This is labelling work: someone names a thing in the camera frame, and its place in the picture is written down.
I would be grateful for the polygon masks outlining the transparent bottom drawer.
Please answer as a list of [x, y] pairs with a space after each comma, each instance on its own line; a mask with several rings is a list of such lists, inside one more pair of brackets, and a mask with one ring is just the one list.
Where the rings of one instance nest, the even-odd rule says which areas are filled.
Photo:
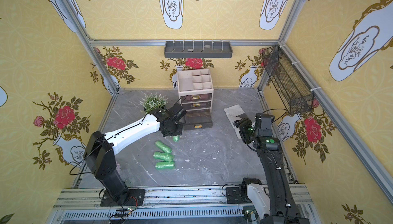
[[210, 109], [188, 110], [183, 130], [207, 129], [213, 127]]

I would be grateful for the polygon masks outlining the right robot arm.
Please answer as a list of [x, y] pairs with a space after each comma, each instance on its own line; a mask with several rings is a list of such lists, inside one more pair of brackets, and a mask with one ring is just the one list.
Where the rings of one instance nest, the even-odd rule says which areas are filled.
[[265, 172], [268, 193], [256, 183], [245, 184], [247, 197], [260, 218], [260, 224], [308, 224], [293, 199], [283, 164], [283, 150], [273, 136], [273, 115], [257, 113], [255, 122], [242, 118], [233, 122], [242, 141], [252, 146]]

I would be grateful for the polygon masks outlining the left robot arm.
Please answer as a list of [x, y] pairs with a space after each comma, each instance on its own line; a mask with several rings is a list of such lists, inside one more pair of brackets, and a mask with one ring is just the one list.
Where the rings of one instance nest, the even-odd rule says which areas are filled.
[[186, 110], [175, 103], [171, 108], [155, 108], [143, 118], [112, 132], [105, 134], [94, 132], [84, 153], [84, 161], [101, 182], [112, 201], [119, 206], [141, 205], [144, 190], [130, 190], [116, 170], [116, 155], [126, 147], [152, 133], [161, 132], [166, 136], [181, 135], [185, 124]]

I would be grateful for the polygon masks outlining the transparent drawer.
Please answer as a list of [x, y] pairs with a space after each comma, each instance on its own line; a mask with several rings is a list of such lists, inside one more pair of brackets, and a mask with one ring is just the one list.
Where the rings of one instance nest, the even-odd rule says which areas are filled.
[[210, 109], [211, 101], [196, 102], [196, 103], [183, 103], [182, 107], [186, 110]]
[[207, 129], [213, 127], [210, 109], [188, 110], [183, 130]]
[[211, 93], [181, 96], [182, 103], [207, 102], [212, 100]]

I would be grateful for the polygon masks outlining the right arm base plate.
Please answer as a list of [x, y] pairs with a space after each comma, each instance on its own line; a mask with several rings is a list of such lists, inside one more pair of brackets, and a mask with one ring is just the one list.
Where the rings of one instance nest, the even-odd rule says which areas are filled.
[[250, 199], [247, 197], [246, 189], [242, 186], [225, 187], [225, 196], [228, 204], [250, 203]]

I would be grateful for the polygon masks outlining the beige drawer organizer cabinet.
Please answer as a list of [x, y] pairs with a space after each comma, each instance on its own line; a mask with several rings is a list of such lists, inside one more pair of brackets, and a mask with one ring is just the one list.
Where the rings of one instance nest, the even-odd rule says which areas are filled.
[[186, 110], [184, 130], [212, 128], [211, 110], [214, 88], [209, 69], [177, 73], [178, 95]]

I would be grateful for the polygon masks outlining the transparent top drawer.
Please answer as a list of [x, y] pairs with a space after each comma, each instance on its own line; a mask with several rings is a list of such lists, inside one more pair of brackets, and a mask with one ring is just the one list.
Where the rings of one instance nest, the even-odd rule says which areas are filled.
[[182, 103], [207, 102], [212, 100], [211, 93], [181, 96]]

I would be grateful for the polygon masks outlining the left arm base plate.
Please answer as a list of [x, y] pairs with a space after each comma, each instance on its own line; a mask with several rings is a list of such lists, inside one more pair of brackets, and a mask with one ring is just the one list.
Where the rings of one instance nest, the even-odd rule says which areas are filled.
[[117, 200], [111, 198], [110, 194], [105, 189], [101, 197], [101, 207], [137, 207], [142, 206], [145, 198], [145, 189], [131, 189], [129, 188], [125, 194], [120, 196]]

